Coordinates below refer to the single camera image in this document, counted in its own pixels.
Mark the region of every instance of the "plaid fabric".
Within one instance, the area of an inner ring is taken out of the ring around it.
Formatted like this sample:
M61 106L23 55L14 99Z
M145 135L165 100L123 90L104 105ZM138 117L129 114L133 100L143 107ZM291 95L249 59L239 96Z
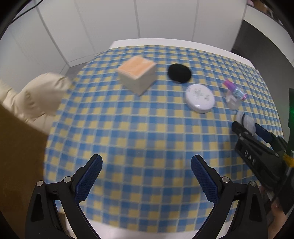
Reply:
M116 73L135 55L155 61L158 70L158 80L140 97L122 87ZM189 83L167 79L173 63L192 70ZM88 219L147 232L199 229L213 204L191 171L195 154L235 182L256 179L234 151L236 111L226 106L225 78L248 95L240 109L282 135L266 84L245 64L181 47L120 47L100 54L80 71L59 107L46 148L46 183L73 175L96 153L103 169L80 204ZM198 114L184 103L193 83L214 93L211 112Z

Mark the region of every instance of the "box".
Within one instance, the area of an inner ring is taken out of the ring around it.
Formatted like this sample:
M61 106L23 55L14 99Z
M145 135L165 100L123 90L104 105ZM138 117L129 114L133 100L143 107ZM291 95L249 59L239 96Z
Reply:
M121 84L137 95L142 95L157 79L156 63L134 56L117 68Z

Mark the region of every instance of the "black rubber band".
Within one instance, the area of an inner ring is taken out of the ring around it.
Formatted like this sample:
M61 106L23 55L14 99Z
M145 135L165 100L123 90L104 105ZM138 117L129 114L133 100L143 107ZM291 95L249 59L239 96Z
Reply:
M242 119L241 119L241 125L244 127L244 118L245 118L245 114L243 114Z

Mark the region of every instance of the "white partition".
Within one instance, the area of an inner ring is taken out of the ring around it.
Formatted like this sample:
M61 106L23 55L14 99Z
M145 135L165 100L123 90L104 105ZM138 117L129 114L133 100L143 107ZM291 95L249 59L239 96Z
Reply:
M74 0L43 1L38 8L49 32L70 66L93 58L95 50Z
M76 0L95 53L113 41L138 38L134 0Z
M293 63L294 43L288 32L280 24L250 6L246 9L244 20L267 36L267 38L280 49L285 57Z
M136 0L142 38L191 41L198 0Z
M68 68L36 9L12 23L0 40L0 78L16 91L42 73L64 74Z
M231 51L247 0L199 0L193 41Z

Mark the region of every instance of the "transparent container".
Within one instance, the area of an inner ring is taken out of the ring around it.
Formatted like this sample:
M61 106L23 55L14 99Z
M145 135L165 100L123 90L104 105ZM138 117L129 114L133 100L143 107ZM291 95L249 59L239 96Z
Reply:
M225 94L225 100L227 102L227 105L230 109L239 109L242 100L237 99L235 96L232 95L232 92L228 89Z

